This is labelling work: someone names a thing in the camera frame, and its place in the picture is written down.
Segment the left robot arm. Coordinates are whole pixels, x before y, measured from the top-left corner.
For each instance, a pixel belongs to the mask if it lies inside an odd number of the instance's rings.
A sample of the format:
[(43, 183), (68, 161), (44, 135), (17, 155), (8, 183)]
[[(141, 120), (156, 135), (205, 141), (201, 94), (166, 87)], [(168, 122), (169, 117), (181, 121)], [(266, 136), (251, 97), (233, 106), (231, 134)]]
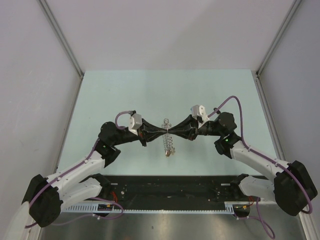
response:
[(110, 182), (100, 170), (120, 155), (118, 145), (139, 141), (143, 146), (167, 134), (167, 129), (148, 123), (138, 115), (130, 118), (128, 127), (105, 122), (91, 152), (70, 167), (48, 175), (34, 176), (28, 185), (23, 202), (29, 204), (29, 215), (41, 228), (51, 225), (61, 211), (83, 200), (105, 200), (110, 196)]

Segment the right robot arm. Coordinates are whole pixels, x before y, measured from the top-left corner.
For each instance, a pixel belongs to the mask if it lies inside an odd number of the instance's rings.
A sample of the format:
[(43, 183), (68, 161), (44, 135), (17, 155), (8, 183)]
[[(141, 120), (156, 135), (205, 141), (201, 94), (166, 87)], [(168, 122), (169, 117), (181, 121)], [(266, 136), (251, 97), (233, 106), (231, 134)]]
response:
[(222, 112), (215, 120), (200, 120), (189, 115), (170, 128), (172, 135), (193, 141), (197, 136), (217, 136), (214, 146), (220, 155), (239, 161), (262, 174), (259, 180), (247, 174), (238, 176), (230, 188), (231, 196), (242, 201), (247, 196), (260, 197), (277, 203), (288, 215), (296, 216), (313, 200), (318, 191), (305, 165), (270, 158), (248, 146), (235, 133), (237, 125), (233, 114)]

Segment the steel disc with key rings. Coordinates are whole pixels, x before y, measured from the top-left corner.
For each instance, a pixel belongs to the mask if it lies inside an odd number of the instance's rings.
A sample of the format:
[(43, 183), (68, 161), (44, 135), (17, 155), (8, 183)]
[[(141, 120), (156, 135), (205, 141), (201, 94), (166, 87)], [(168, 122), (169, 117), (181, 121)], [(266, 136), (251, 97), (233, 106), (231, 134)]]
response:
[(163, 123), (161, 127), (167, 130), (167, 134), (162, 136), (164, 152), (166, 153), (167, 150), (171, 150), (172, 148), (175, 148), (173, 145), (173, 137), (168, 132), (168, 130), (172, 127), (168, 118), (163, 119)]

